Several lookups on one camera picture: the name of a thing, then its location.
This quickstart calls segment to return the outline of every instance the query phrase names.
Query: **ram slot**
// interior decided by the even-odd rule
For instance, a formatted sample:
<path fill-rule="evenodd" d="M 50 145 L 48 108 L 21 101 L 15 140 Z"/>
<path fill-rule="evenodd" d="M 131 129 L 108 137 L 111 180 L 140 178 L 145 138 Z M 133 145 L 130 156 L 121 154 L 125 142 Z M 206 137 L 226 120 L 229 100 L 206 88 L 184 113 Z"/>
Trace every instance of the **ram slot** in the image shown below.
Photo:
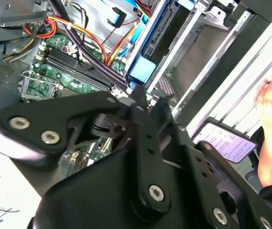
<path fill-rule="evenodd" d="M 66 55 L 59 50 L 56 49 L 50 49 L 47 57 L 52 57 L 52 58 L 58 58 L 62 61 L 65 61 L 66 63 L 71 64 L 75 68 L 82 69 L 86 72 L 86 75 L 88 75 L 91 78 L 94 78 L 95 80 L 104 83 L 105 85 L 112 85 L 112 82 L 106 78 L 104 75 L 100 74 L 97 70 L 93 69 L 89 64 L 86 63 L 79 63 L 76 59 L 73 57 Z"/>
<path fill-rule="evenodd" d="M 51 60 L 50 58 L 46 58 L 45 59 L 45 63 L 50 65 L 51 67 L 54 67 L 68 75 L 71 75 L 73 77 L 75 77 L 76 79 L 88 83 L 92 86 L 94 86 L 95 88 L 97 88 L 98 90 L 101 91 L 108 91 L 110 89 L 109 86 L 106 86 L 104 84 L 101 84 L 95 80 L 92 80 L 91 78 L 89 78 L 88 76 L 84 75 L 83 73 L 80 73 L 78 71 L 74 71 L 71 70 L 70 66 L 68 66 L 66 63 L 63 62 L 58 62 L 56 60 Z"/>

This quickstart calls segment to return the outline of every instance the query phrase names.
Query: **phone screen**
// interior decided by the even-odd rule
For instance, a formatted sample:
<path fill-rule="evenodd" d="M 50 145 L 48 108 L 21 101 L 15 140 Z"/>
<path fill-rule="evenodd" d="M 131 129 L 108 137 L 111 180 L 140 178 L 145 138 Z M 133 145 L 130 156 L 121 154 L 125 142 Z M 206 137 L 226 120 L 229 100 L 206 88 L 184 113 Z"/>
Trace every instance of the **phone screen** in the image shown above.
<path fill-rule="evenodd" d="M 207 123 L 193 140 L 195 144 L 200 141 L 209 142 L 226 160 L 233 163 L 240 163 L 256 148 L 256 144 L 250 140 L 212 123 Z"/>

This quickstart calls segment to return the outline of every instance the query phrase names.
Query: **silver screw head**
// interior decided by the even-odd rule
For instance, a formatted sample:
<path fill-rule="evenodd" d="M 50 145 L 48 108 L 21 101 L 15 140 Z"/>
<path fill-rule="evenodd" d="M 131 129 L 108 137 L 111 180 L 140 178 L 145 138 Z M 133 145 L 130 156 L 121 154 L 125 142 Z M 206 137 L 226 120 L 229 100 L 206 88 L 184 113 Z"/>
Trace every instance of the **silver screw head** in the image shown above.
<path fill-rule="evenodd" d="M 212 150 L 212 147 L 208 143 L 205 143 L 204 147 L 206 147 L 208 150 Z"/>
<path fill-rule="evenodd" d="M 28 119 L 23 118 L 23 117 L 15 117 L 10 119 L 9 121 L 9 125 L 13 128 L 13 129 L 17 129 L 17 130 L 23 130 L 28 128 L 31 123 Z"/>
<path fill-rule="evenodd" d="M 214 208 L 213 209 L 213 214 L 215 216 L 215 218 L 222 224 L 222 225 L 227 225 L 228 220 L 226 215 L 223 213 L 222 210 L 220 210 L 219 208 Z"/>
<path fill-rule="evenodd" d="M 41 140 L 48 144 L 48 145 L 54 145 L 57 144 L 60 141 L 60 135 L 54 131 L 45 131 L 40 136 Z"/>
<path fill-rule="evenodd" d="M 264 225 L 264 227 L 266 228 L 266 229 L 271 229 L 271 225 L 270 225 L 270 223 L 267 221 L 267 219 L 265 219 L 264 217 L 260 217 L 260 220 L 261 220 L 261 222 L 262 222 L 262 224 Z"/>
<path fill-rule="evenodd" d="M 162 202 L 164 200 L 163 190 L 157 185 L 151 185 L 149 187 L 150 196 L 157 202 Z"/>

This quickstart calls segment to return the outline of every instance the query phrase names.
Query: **finger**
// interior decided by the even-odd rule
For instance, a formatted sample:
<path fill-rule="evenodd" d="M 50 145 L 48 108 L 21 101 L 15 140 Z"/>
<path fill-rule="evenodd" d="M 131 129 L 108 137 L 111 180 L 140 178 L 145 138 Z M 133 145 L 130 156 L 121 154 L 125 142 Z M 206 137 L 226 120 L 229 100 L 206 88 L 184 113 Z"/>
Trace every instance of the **finger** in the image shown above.
<path fill-rule="evenodd" d="M 264 115 L 272 115 L 272 81 L 267 88 L 263 101 L 263 113 Z"/>
<path fill-rule="evenodd" d="M 257 102 L 256 102 L 256 109 L 259 113 L 259 115 L 262 115 L 263 112 L 264 112 L 264 107 L 263 107 L 263 104 L 264 104 L 264 96 L 266 94 L 266 91 L 269 87 L 269 84 L 266 84 L 260 91 L 259 95 L 258 95 L 258 98 L 257 98 Z"/>

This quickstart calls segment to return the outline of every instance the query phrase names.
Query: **black metal arm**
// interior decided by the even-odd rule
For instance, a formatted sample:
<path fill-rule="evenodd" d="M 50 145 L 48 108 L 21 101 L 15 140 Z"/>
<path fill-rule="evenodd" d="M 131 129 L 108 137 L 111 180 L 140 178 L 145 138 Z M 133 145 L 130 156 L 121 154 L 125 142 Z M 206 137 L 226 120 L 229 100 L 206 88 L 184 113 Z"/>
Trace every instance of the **black metal arm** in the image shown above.
<path fill-rule="evenodd" d="M 209 143 L 192 144 L 165 99 L 149 113 L 143 89 L 131 99 L 99 92 L 0 110 L 0 152 L 37 169 L 114 138 L 111 155 L 44 195 L 32 227 L 272 229 L 272 210 Z"/>

